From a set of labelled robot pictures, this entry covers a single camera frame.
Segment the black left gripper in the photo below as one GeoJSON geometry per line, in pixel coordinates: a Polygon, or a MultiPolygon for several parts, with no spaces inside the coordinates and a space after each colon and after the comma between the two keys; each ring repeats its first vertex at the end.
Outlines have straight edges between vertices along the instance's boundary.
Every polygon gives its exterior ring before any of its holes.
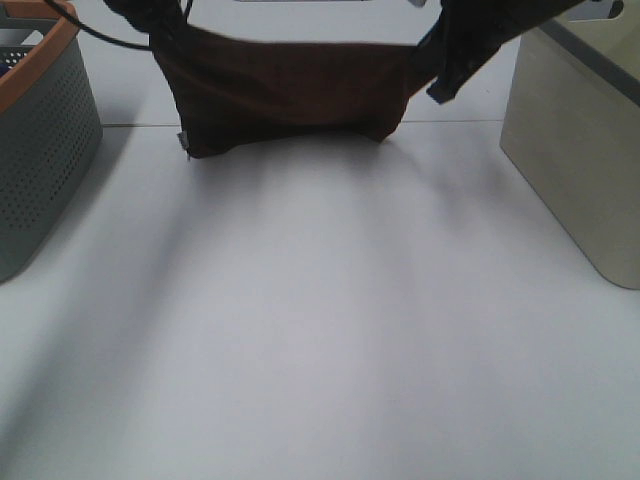
{"type": "Polygon", "coordinates": [[[186,24],[177,0],[104,0],[104,3],[142,33],[173,34],[186,24]]]}

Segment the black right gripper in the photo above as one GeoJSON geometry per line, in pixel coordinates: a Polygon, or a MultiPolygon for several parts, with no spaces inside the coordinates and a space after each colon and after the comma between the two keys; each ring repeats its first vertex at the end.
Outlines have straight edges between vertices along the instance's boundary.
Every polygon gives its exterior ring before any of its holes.
{"type": "Polygon", "coordinates": [[[557,17],[573,0],[442,1],[437,22],[417,44],[417,68],[444,104],[512,39],[557,17]]]}

